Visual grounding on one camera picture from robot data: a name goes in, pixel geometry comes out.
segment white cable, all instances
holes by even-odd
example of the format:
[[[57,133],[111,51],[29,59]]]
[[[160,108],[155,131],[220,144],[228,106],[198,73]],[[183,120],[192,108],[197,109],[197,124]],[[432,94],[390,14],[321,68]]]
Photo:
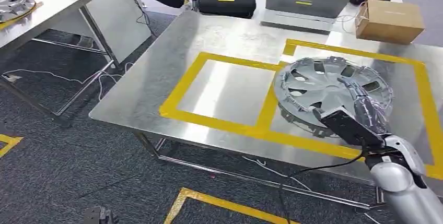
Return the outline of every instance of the white cable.
[[[280,175],[281,177],[287,177],[287,175],[281,174],[281,173],[279,173],[279,172],[277,172],[277,171],[275,171],[275,170],[272,170],[272,169],[266,167],[266,162],[261,163],[260,160],[252,160],[252,159],[249,159],[249,158],[247,158],[247,157],[245,157],[245,156],[242,156],[242,157],[243,157],[244,159],[246,159],[246,160],[249,160],[249,161],[252,161],[252,162],[256,163],[257,165],[263,167],[264,169],[266,169],[266,170],[268,170],[268,171],[271,171],[271,172],[273,172],[273,173],[275,173],[275,174],[277,174],[277,175]],[[296,178],[294,178],[294,177],[291,177],[291,179],[293,179],[294,181],[296,181],[298,184],[300,184],[301,186],[303,186],[303,187],[306,188],[307,190],[312,191],[307,185],[304,185],[304,184],[303,184],[301,181],[299,181],[298,179],[296,179]]]
[[[369,214],[365,213],[366,217],[368,217],[370,220],[372,220],[375,224],[381,224],[378,221],[374,220],[373,217],[371,217]]]
[[[126,65],[125,65],[125,71],[127,70],[127,64],[132,64],[132,65],[134,65],[134,63],[126,63]],[[101,94],[103,93],[103,84],[101,83],[101,77],[103,77],[103,76],[108,76],[108,77],[111,77],[111,79],[115,82],[115,83],[117,83],[117,81],[116,81],[116,79],[114,78],[114,76],[117,76],[117,77],[122,77],[122,75],[120,75],[120,74],[108,74],[106,71],[97,71],[97,72],[95,72],[95,73],[93,73],[91,76],[89,76],[88,78],[86,78],[85,80],[83,80],[83,81],[80,81],[80,80],[78,80],[78,79],[69,79],[69,78],[66,78],[66,77],[63,77],[63,76],[60,76],[60,75],[56,75],[56,74],[53,74],[52,72],[47,72],[47,71],[32,71],[32,70],[27,70],[27,69],[16,69],[16,70],[11,70],[11,71],[7,71],[7,72],[4,72],[2,75],[5,75],[5,74],[10,74],[10,73],[14,73],[14,72],[29,72],[29,73],[36,73],[36,74],[50,74],[50,75],[52,75],[52,76],[54,76],[54,77],[57,77],[57,78],[60,78],[60,79],[64,79],[64,80],[67,80],[67,81],[75,81],[75,82],[78,82],[78,83],[80,83],[80,84],[84,84],[84,83],[86,83],[88,80],[90,80],[94,75],[96,75],[96,74],[98,74],[98,73],[105,73],[105,74],[101,74],[99,77],[98,77],[98,83],[100,84],[100,93],[99,93],[99,96],[98,96],[98,99],[99,100],[101,100]]]
[[[125,64],[125,73],[127,72],[127,65],[128,65],[128,64],[134,65],[134,63],[132,63],[132,62],[128,62],[128,63],[126,63],[126,64]]]
[[[351,20],[353,20],[353,19],[355,19],[355,18],[357,18],[357,17],[368,19],[368,18],[366,18],[365,16],[358,15],[358,14],[360,13],[360,8],[361,8],[362,5],[365,4],[365,3],[366,3],[366,2],[362,2],[362,3],[360,3],[360,5],[358,5],[358,10],[357,10],[357,13],[356,13],[355,15],[341,15],[341,16],[338,16],[338,17],[335,19],[336,22],[341,22],[341,23],[342,23],[342,29],[343,29],[343,31],[345,31],[345,32],[347,32],[347,33],[352,33],[352,32],[347,31],[347,30],[345,29],[345,26],[344,26],[345,22],[351,21]],[[339,20],[339,18],[344,18],[344,17],[351,17],[351,18],[350,18],[350,19],[347,19],[347,20],[344,20],[344,19]]]
[[[101,83],[101,77],[103,76],[108,76],[111,77],[111,79],[117,84],[117,81],[115,80],[115,78],[113,76],[118,76],[118,77],[122,77],[120,74],[108,74],[107,72],[104,72],[105,74],[100,75],[100,77],[98,77],[98,83],[100,85],[100,92],[98,94],[98,100],[101,101],[101,94],[103,93],[103,84]]]
[[[66,78],[66,77],[63,77],[63,76],[59,76],[59,75],[53,74],[52,72],[47,72],[47,71],[32,71],[32,70],[27,70],[27,69],[16,69],[16,70],[11,70],[11,71],[4,72],[2,75],[10,74],[10,73],[14,73],[14,72],[29,72],[29,73],[36,73],[36,74],[50,74],[50,75],[52,75],[52,76],[54,76],[54,77],[61,78],[61,79],[67,80],[67,81],[75,81],[75,82],[78,82],[78,83],[80,83],[80,84],[83,85],[83,84],[86,83],[90,78],[92,78],[92,77],[93,77],[94,75],[96,75],[97,73],[100,73],[101,71],[97,71],[97,72],[95,72],[94,74],[92,74],[91,76],[89,76],[88,78],[86,78],[86,79],[83,80],[83,81],[80,81],[80,80],[78,80],[78,79],[68,79],[68,78]]]

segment metal table frame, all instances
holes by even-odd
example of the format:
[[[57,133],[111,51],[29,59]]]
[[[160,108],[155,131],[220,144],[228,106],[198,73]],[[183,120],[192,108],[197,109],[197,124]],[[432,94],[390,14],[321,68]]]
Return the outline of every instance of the metal table frame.
[[[109,56],[109,58],[111,59],[101,70],[97,71],[89,79],[89,81],[86,84],[84,84],[59,110],[57,110],[56,112],[52,112],[51,110],[49,110],[45,106],[41,105],[34,98],[30,97],[29,95],[27,95],[26,93],[21,91],[14,84],[10,83],[5,77],[0,75],[1,76],[1,78],[0,78],[0,87],[3,87],[7,91],[9,91],[9,92],[13,93],[14,95],[18,96],[21,100],[23,100],[24,102],[28,103],[29,105],[31,105],[32,107],[34,107],[38,111],[44,113],[46,116],[51,118],[54,122],[60,124],[63,127],[70,126],[70,122],[65,120],[65,119],[63,119],[62,118],[62,114],[74,103],[74,101],[80,95],[82,95],[85,92],[85,90],[90,85],[92,85],[94,83],[94,81],[96,81],[100,77],[100,75],[103,72],[105,72],[111,65],[114,65],[118,70],[121,70],[121,66],[120,66],[119,61],[115,57],[115,55],[112,52],[112,50],[109,47],[109,45],[106,43],[106,40],[105,40],[103,34],[101,33],[100,29],[98,28],[95,20],[92,18],[92,16],[91,16],[88,8],[86,7],[86,5],[82,6],[79,10],[80,10],[81,14],[85,17],[85,19],[86,19],[87,23],[89,24],[89,26],[91,27],[93,33],[99,39],[99,43],[103,46],[105,51],[101,51],[101,50],[97,50],[97,49],[92,49],[92,48],[84,48],[84,47],[81,47],[81,46],[76,46],[76,45],[71,45],[71,44],[66,44],[66,43],[60,43],[60,42],[55,42],[55,41],[49,41],[49,40],[42,40],[42,39],[36,39],[36,38],[31,39],[32,41],[36,41],[36,42],[52,44],[52,45],[58,45],[58,46],[66,47],[66,48],[78,49],[78,50],[81,50],[81,51],[92,52],[92,53],[97,53],[97,54],[103,54],[103,55]]]
[[[274,181],[263,180],[263,179],[259,179],[259,178],[249,176],[249,175],[229,172],[229,171],[221,170],[218,168],[208,167],[208,166],[204,166],[204,165],[200,165],[200,164],[196,164],[196,163],[191,163],[191,162],[188,162],[185,160],[176,159],[171,156],[162,155],[160,153],[160,151],[161,151],[162,146],[165,144],[165,142],[168,141],[167,139],[161,138],[160,141],[154,146],[153,143],[146,137],[146,135],[143,132],[134,132],[133,134],[142,143],[142,145],[146,148],[146,150],[149,152],[149,154],[152,157],[155,157],[159,160],[169,161],[169,162],[172,162],[175,164],[180,164],[180,165],[204,170],[204,171],[211,172],[211,173],[229,175],[229,176],[233,176],[238,179],[252,181],[252,182],[259,183],[259,184],[266,185],[266,186],[271,186],[271,187],[275,187],[275,188],[280,187],[280,183],[277,183]],[[376,203],[375,204],[356,202],[356,201],[352,201],[350,199],[335,197],[332,195],[323,194],[323,193],[319,193],[319,192],[315,192],[315,191],[310,191],[310,190],[306,190],[306,189],[299,188],[299,187],[289,186],[286,184],[282,185],[282,189],[289,191],[289,192],[297,193],[297,194],[308,195],[308,196],[312,196],[312,197],[319,198],[319,199],[325,199],[330,202],[335,202],[335,203],[340,203],[340,204],[344,204],[347,206],[356,207],[357,209],[360,209],[363,211],[371,211],[371,210],[379,209],[381,207],[386,206],[386,203],[385,203],[384,197],[383,197],[383,191],[379,187],[376,187],[376,191],[375,191],[375,194],[376,194]]]

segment plastic wrap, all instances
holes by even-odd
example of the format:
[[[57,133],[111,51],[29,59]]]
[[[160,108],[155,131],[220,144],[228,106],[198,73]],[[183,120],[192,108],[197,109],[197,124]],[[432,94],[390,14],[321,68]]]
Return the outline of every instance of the plastic wrap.
[[[370,96],[359,96],[354,100],[355,120],[376,134],[390,133],[384,107]]]
[[[386,109],[378,101],[374,100],[367,91],[357,82],[347,77],[338,79],[349,90],[354,99],[355,120],[376,134],[390,133]]]

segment cardboard box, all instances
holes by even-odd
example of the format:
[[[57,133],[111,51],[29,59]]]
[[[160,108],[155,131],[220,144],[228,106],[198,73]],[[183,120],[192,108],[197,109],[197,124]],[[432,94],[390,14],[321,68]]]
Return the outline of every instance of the cardboard box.
[[[360,8],[355,28],[358,39],[409,44],[425,26],[417,5],[368,0]]]

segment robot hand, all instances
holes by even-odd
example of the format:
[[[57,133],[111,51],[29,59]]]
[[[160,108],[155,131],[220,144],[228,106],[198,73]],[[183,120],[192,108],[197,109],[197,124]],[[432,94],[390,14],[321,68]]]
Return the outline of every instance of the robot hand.
[[[344,107],[314,110],[314,115],[348,144],[362,147],[365,163],[398,223],[443,224],[443,204],[424,182],[425,166],[414,147],[390,134],[383,110],[360,85],[345,77],[339,81],[354,98],[355,118]]]

